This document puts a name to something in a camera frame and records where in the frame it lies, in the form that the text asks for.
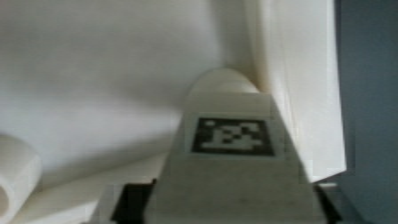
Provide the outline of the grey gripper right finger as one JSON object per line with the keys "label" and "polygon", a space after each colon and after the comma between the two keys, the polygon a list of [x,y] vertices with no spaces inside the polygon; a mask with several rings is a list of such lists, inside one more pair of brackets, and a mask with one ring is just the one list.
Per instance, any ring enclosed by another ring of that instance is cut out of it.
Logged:
{"label": "grey gripper right finger", "polygon": [[329,200],[323,188],[320,187],[318,184],[313,185],[318,201],[320,201],[320,206],[327,218],[327,224],[337,224],[337,222],[343,220],[339,212],[336,210],[336,207],[332,205],[332,202]]}

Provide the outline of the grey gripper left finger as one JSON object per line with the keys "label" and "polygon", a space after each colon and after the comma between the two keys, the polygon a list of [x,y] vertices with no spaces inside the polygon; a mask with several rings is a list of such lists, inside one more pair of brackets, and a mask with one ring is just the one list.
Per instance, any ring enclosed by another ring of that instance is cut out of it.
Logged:
{"label": "grey gripper left finger", "polygon": [[110,220],[115,224],[146,224],[144,210],[156,181],[128,183],[122,187]]}

